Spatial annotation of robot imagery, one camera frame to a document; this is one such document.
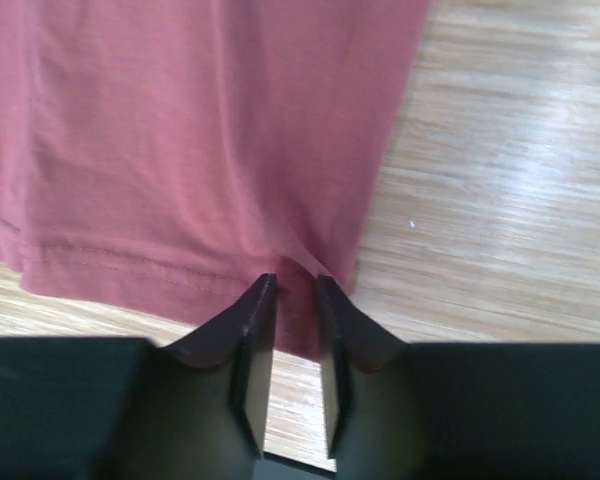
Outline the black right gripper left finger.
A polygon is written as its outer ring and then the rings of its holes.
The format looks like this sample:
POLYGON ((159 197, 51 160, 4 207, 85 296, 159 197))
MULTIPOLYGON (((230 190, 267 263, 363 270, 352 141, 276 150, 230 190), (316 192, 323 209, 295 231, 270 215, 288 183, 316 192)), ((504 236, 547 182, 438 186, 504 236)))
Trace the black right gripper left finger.
POLYGON ((124 419, 127 479, 250 479, 263 453, 278 288, 260 276, 229 308, 148 353, 124 419))

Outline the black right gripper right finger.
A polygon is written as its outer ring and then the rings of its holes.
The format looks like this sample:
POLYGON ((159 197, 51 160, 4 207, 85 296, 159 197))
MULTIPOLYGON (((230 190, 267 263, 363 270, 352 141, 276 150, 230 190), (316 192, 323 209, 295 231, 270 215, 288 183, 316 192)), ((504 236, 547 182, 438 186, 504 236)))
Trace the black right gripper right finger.
POLYGON ((331 277, 315 281, 328 457, 337 479, 411 479, 427 451, 407 344, 331 277))

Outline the red tank top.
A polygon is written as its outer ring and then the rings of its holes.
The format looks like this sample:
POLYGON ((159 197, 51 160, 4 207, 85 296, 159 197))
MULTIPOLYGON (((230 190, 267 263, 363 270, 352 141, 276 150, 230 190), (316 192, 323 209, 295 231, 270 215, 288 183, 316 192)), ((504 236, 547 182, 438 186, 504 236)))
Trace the red tank top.
POLYGON ((0 1, 0 262, 32 293, 200 325, 260 275, 315 359, 426 1, 0 1))

